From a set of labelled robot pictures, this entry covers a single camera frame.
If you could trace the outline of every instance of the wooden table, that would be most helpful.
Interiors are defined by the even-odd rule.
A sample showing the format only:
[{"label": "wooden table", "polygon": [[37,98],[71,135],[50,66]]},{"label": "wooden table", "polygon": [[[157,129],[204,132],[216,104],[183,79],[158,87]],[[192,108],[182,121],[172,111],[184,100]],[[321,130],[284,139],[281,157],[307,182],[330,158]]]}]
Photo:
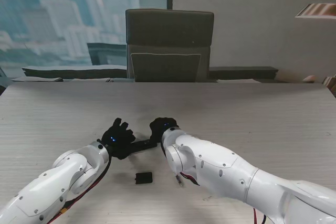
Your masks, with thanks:
[{"label": "wooden table", "polygon": [[[116,117],[145,139],[158,116],[267,172],[336,190],[336,100],[320,84],[17,83],[0,97],[0,207]],[[135,185],[145,171],[154,182]],[[113,159],[103,181],[54,223],[253,222],[249,206],[184,182],[181,188],[159,147]]]}]

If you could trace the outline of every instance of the table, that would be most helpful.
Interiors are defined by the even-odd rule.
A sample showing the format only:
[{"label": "table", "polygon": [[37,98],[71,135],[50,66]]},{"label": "table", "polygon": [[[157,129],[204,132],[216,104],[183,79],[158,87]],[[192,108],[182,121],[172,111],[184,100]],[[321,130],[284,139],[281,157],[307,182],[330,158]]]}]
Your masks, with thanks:
[{"label": "table", "polygon": [[[335,105],[320,84],[16,83],[0,97],[0,207],[61,153],[101,137],[117,116],[139,139],[154,118],[174,117],[267,172],[336,190]],[[135,174],[146,171],[154,182],[135,185]],[[253,222],[250,206],[184,182],[159,147],[113,159],[101,183],[54,223]]]}]

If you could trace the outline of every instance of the small black object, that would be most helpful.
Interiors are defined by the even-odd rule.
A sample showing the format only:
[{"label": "small black object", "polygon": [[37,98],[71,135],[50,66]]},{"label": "small black object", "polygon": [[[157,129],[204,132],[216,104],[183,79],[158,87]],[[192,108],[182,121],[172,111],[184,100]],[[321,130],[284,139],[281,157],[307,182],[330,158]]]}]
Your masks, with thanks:
[{"label": "small black object", "polygon": [[153,182],[153,174],[149,173],[137,173],[135,175],[135,183],[139,184],[150,184]]}]

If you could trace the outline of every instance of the robotic arm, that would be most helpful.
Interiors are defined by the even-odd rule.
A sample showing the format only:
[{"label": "robotic arm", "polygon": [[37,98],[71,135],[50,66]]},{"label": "robotic arm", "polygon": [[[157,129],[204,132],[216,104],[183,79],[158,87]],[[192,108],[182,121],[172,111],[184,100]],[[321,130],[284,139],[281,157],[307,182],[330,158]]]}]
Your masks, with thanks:
[{"label": "robotic arm", "polygon": [[0,211],[0,224],[46,224],[66,212],[91,190],[109,169],[111,158],[155,147],[132,143],[128,124],[116,119],[101,140],[59,156],[52,169],[41,173]]},{"label": "robotic arm", "polygon": [[275,224],[336,223],[336,192],[258,169],[225,147],[188,135],[174,119],[159,118],[150,127],[175,175],[240,200]]}]

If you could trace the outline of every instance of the chair backrest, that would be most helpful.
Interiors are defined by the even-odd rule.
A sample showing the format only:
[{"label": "chair backrest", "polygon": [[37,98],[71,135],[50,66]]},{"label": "chair backrest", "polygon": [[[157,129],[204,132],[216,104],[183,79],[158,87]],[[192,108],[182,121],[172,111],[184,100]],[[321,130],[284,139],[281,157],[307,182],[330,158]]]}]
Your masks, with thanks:
[{"label": "chair backrest", "polygon": [[131,54],[200,54],[197,81],[209,72],[214,14],[164,9],[126,10],[127,73],[134,78]]}]

